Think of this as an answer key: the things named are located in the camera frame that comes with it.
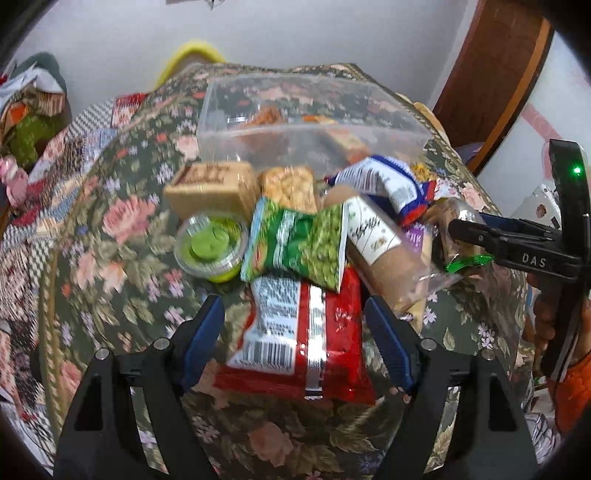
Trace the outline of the operator right hand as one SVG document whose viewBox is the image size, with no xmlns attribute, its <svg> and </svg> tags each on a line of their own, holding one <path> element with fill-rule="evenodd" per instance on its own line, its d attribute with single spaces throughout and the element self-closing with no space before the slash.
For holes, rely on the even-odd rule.
<svg viewBox="0 0 591 480">
<path fill-rule="evenodd" d="M 548 343 L 555 337 L 554 321 L 558 308 L 561 285 L 551 279 L 539 279 L 534 274 L 527 275 L 530 286 L 540 291 L 534 302 L 533 312 L 535 316 L 534 344 L 540 353 L 544 353 Z M 578 342 L 571 357 L 574 365 L 583 360 L 590 352 L 590 299 L 585 298 L 581 310 L 581 327 Z"/>
</svg>

